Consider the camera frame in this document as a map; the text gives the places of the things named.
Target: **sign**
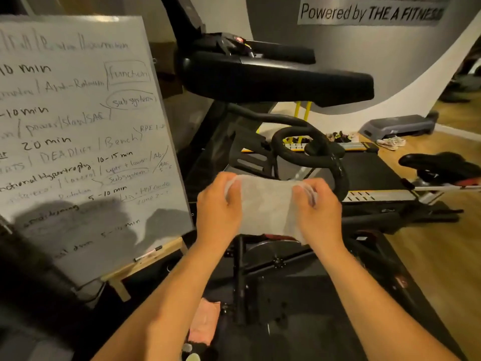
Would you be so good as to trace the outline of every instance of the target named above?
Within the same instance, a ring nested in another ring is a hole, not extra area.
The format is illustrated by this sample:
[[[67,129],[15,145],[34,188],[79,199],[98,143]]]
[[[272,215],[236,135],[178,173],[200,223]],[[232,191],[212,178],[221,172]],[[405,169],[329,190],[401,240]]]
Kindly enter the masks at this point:
[[[450,0],[301,0],[298,25],[436,25]]]

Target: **pink cloth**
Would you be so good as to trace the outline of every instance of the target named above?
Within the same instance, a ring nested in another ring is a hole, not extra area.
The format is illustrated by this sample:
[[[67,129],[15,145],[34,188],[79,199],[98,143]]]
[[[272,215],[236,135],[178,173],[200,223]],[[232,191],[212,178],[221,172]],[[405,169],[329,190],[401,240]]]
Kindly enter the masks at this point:
[[[204,343],[210,346],[219,314],[220,302],[210,303],[202,298],[190,324],[189,342]]]

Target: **shoe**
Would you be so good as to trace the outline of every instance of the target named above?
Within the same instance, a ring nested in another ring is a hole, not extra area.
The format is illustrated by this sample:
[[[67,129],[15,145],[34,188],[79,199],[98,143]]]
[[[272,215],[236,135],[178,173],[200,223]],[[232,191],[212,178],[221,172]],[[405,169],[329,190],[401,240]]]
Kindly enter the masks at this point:
[[[394,142],[394,144],[397,145],[398,147],[404,147],[406,145],[406,139],[404,138],[394,136],[389,139],[391,139]]]
[[[399,146],[394,143],[392,138],[378,139],[376,140],[376,144],[390,151],[397,151],[397,149],[399,148]]]

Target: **black bike seat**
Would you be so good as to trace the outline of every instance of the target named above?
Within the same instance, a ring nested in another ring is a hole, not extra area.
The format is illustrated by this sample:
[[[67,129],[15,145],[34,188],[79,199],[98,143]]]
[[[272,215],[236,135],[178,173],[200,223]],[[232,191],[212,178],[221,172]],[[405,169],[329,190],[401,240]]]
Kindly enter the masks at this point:
[[[399,159],[399,164],[418,170],[420,178],[433,184],[456,184],[481,177],[481,168],[477,164],[467,162],[460,154],[453,152],[406,154]]]

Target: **black handlebar grip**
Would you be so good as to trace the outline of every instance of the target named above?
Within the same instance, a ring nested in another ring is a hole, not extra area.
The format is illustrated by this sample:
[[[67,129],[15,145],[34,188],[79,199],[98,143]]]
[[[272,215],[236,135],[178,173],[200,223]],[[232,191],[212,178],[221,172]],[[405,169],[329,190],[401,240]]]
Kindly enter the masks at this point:
[[[298,135],[322,135],[321,139],[325,139],[328,142],[326,136],[324,136],[319,130],[314,128],[317,133],[314,133],[311,129],[305,127],[286,127],[279,129],[274,133],[271,146],[274,152],[285,159],[287,162],[298,164],[303,167],[312,168],[327,168],[334,178],[334,189],[332,192],[336,195],[338,200],[342,202],[349,192],[349,179],[347,173],[340,163],[340,159],[337,158],[331,151],[328,150],[328,144],[326,144],[327,152],[324,156],[309,156],[298,152],[293,152],[289,148],[284,146],[283,139],[286,137],[298,136]]]

